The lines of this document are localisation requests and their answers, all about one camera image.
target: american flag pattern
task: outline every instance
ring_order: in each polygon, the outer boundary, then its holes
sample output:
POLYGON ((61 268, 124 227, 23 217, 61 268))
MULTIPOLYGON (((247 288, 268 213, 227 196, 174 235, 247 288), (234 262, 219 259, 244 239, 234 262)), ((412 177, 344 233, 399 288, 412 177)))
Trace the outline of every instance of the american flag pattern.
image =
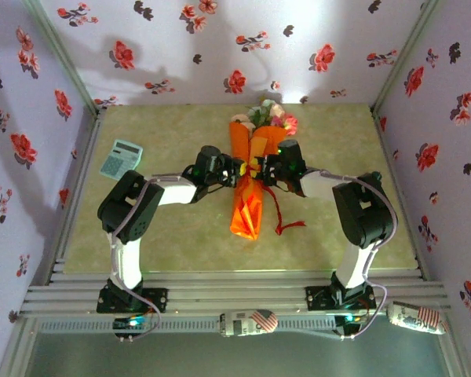
POLYGON ((253 314, 251 314, 250 318, 265 330, 265 332, 273 332, 277 328, 277 317, 270 310, 255 310, 253 314))
POLYGON ((417 318, 431 328, 437 328, 440 323, 440 313, 428 308, 419 307, 417 318))

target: bouquet of flowers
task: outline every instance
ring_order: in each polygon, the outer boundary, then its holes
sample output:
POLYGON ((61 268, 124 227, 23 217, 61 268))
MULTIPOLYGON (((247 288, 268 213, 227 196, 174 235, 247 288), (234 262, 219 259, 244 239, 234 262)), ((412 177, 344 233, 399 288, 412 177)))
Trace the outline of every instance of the bouquet of flowers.
POLYGON ((256 157, 277 154, 278 144, 287 135, 297 132, 297 124, 295 117, 287 114, 282 106, 269 99, 263 100, 260 106, 250 108, 247 114, 232 117, 229 124, 232 157, 246 163, 246 173, 234 191, 230 224, 232 233, 248 240, 258 238, 263 211, 263 191, 267 191, 276 204, 279 219, 277 234, 281 234, 290 226, 305 226, 303 221, 282 226, 276 196, 270 188, 263 186, 261 181, 254 179, 259 169, 256 157))

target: floral wallpaper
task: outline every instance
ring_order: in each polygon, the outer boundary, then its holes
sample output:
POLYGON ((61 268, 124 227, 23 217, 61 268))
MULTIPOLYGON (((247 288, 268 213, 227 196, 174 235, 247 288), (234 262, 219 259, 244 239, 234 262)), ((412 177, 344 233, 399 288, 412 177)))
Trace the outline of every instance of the floral wallpaper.
POLYGON ((99 106, 262 94, 372 103, 422 10, 422 0, 37 1, 99 106))
POLYGON ((379 115, 411 226, 471 361, 471 0, 442 3, 379 115))
POLYGON ((22 2, 0 1, 0 364, 51 251, 89 121, 22 2))

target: light blue calculator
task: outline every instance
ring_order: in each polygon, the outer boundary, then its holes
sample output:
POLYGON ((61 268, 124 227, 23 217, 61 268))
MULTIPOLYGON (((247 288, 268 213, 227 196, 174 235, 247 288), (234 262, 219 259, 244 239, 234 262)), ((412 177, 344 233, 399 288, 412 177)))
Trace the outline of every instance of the light blue calculator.
POLYGON ((134 170, 140 163, 143 148, 125 140, 115 140, 100 169, 105 177, 119 180, 128 170, 134 170))

